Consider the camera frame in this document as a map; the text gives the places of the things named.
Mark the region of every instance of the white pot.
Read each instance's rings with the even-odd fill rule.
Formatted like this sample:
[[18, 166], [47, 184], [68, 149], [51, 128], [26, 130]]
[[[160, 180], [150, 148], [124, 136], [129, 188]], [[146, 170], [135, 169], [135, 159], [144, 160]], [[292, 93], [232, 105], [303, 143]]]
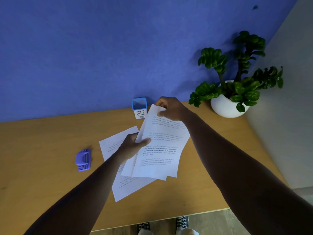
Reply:
[[245, 112], [247, 112], [247, 110], [250, 107], [250, 106], [246, 106], [245, 104], [243, 104], [246, 111], [239, 112], [236, 108], [237, 104], [238, 103], [232, 102], [230, 99], [226, 98], [224, 95], [220, 95], [218, 98], [211, 99], [212, 109], [215, 111], [215, 113], [225, 118], [239, 117], [243, 115]]

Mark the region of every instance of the black sneaker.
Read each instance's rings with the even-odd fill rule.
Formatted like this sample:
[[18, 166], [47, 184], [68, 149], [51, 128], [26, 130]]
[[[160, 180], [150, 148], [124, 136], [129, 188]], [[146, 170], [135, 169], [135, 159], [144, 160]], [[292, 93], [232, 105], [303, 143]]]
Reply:
[[137, 233], [139, 233], [140, 229], [150, 230], [150, 223], [139, 223], [137, 224]]
[[188, 216], [182, 216], [182, 217], [177, 217], [176, 218], [176, 229], [175, 231], [177, 231], [178, 228], [187, 228], [189, 227], [189, 220], [188, 220]]

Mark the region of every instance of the stack of papers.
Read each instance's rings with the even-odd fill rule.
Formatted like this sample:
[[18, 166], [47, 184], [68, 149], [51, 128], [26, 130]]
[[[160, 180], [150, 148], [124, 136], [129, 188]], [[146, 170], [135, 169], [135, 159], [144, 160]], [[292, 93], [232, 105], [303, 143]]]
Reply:
[[[177, 177], [180, 155], [190, 135], [182, 122], [158, 117], [163, 110], [152, 104], [136, 138], [136, 142], [145, 138], [151, 138], [151, 142], [119, 167], [112, 186], [116, 202], [156, 179]], [[100, 141], [104, 160], [115, 153], [128, 134], [136, 132], [137, 126]]]

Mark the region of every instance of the hand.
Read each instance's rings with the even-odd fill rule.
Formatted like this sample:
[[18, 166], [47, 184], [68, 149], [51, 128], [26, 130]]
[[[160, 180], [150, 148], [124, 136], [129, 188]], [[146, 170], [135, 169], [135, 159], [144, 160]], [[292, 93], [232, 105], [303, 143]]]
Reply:
[[132, 158], [139, 149], [147, 146], [150, 142], [150, 138], [146, 138], [141, 142], [135, 142], [138, 133], [128, 134], [124, 139], [119, 149], [115, 152], [116, 156], [120, 159], [121, 164], [124, 164], [129, 158]]
[[175, 97], [163, 96], [156, 102], [156, 105], [166, 108], [166, 110], [158, 113], [159, 117], [164, 116], [174, 121], [181, 121], [184, 115], [191, 112]]

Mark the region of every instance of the shoelace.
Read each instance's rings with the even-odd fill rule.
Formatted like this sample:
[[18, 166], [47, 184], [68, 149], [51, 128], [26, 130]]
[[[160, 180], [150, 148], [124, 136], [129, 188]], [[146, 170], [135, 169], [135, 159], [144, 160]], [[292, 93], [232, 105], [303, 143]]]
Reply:
[[139, 224], [139, 229], [146, 229], [149, 230], [149, 223], [140, 223]]
[[186, 228], [187, 227], [187, 219], [186, 216], [184, 217], [179, 217], [177, 219], [177, 227], [182, 227], [182, 228]]

